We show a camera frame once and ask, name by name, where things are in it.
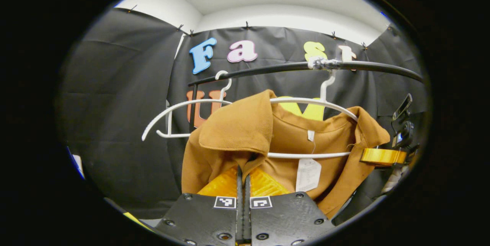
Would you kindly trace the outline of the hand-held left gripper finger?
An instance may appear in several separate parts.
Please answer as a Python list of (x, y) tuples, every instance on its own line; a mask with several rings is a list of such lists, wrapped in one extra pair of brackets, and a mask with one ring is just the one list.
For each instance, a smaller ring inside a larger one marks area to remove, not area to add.
[(233, 166), (196, 194), (182, 194), (156, 230), (184, 246), (237, 246), (243, 238), (242, 171)]
[(289, 192), (260, 169), (246, 178), (244, 216), (251, 246), (304, 246), (335, 228), (308, 194)]

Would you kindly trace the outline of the brown shirt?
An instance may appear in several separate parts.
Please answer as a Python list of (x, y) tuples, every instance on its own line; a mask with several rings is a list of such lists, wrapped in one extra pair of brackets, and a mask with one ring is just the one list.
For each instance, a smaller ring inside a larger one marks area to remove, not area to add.
[(317, 187), (307, 194), (328, 219), (371, 174), (375, 166), (361, 162), (363, 150), (386, 144), (390, 135), (364, 108), (348, 110), (357, 119), (341, 113), (323, 121), (308, 119), (271, 103), (271, 90), (219, 108), (186, 143), (182, 193), (198, 194), (229, 169), (240, 167), (245, 178), (263, 172), (283, 191), (296, 190), (299, 160), (269, 158), (269, 153), (333, 154), (348, 156), (319, 159)]

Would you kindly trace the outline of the white plastic hanger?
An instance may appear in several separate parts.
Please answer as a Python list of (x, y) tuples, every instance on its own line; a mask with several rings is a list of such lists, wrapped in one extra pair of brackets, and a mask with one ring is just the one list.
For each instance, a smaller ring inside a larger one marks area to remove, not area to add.
[(166, 110), (162, 111), (160, 114), (158, 114), (156, 117), (154, 117), (149, 124), (146, 126), (145, 130), (142, 133), (141, 140), (145, 141), (147, 138), (147, 135), (151, 131), (151, 129), (154, 127), (154, 125), (159, 122), (162, 118), (166, 119), (166, 124), (167, 124), (167, 132), (164, 133), (160, 130), (156, 130), (156, 133), (158, 136), (161, 138), (188, 138), (191, 136), (191, 131), (187, 134), (173, 134), (172, 132), (172, 120), (173, 120), (173, 111), (177, 110), (181, 107), (186, 107), (188, 105), (196, 105), (196, 104), (201, 104), (201, 103), (217, 103), (217, 104), (231, 104), (229, 101), (225, 101), (225, 92), (230, 89), (232, 85), (232, 79), (228, 78), (228, 83), (225, 87), (223, 87), (219, 91), (219, 98), (202, 98), (202, 99), (192, 99), (190, 101), (184, 101), (183, 103), (178, 103), (173, 106), (168, 107)]
[[(287, 97), (287, 98), (272, 98), (270, 99), (271, 104), (278, 103), (302, 103), (302, 104), (314, 104), (320, 105), (323, 107), (331, 108), (337, 110), (348, 117), (354, 119), (354, 121), (358, 121), (358, 117), (354, 115), (352, 112), (347, 110), (344, 107), (338, 106), (334, 103), (330, 103), (326, 101), (326, 89), (328, 86), (332, 85), (335, 81), (335, 73), (332, 72), (330, 78), (326, 81), (322, 82), (320, 86), (320, 99), (313, 98), (299, 98), (299, 97)], [(270, 158), (284, 158), (284, 159), (323, 159), (323, 158), (334, 158), (334, 157), (342, 157), (348, 156), (350, 152), (342, 152), (342, 153), (317, 153), (317, 154), (291, 154), (291, 153), (268, 153), (268, 157)]]

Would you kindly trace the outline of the black clothes rack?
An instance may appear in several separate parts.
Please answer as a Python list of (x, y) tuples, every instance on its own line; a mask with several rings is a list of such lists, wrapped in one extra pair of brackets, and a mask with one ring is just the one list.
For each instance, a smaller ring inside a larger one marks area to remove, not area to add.
[[(264, 75), (275, 72), (287, 72), (287, 71), (299, 71), (299, 70), (329, 70), (330, 73), (336, 70), (366, 70), (375, 72), (385, 72), (394, 75), (401, 75), (408, 77), (418, 82), (423, 83), (423, 77), (418, 73), (408, 70), (399, 66), (392, 66), (389, 64), (377, 63), (377, 62), (366, 62), (366, 61), (341, 61), (336, 59), (324, 59), (317, 58), (309, 62), (294, 62), (286, 63), (273, 66), (265, 66), (259, 68), (252, 68), (248, 70), (240, 70), (237, 72), (217, 74), (214, 78), (205, 78), (195, 82), (191, 82), (189, 86), (194, 86), (193, 95), (191, 99), (195, 99), (197, 94), (197, 89), (200, 84), (228, 79), (228, 78), (239, 78), (248, 77), (252, 75)], [(195, 115), (195, 105), (191, 106), (191, 120), (189, 121), (190, 126), (194, 126), (194, 115)]]

